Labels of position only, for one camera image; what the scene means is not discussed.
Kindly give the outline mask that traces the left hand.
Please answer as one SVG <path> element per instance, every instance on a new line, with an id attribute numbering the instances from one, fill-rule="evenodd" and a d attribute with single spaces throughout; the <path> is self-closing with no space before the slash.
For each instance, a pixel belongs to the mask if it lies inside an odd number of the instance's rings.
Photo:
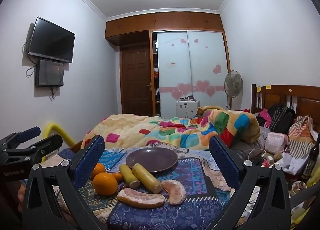
<path id="1" fill-rule="evenodd" d="M 22 181 L 20 181 L 20 188 L 17 192 L 17 198 L 19 201 L 18 211 L 21 213 L 23 212 L 24 195 L 25 195 L 25 184 Z"/>

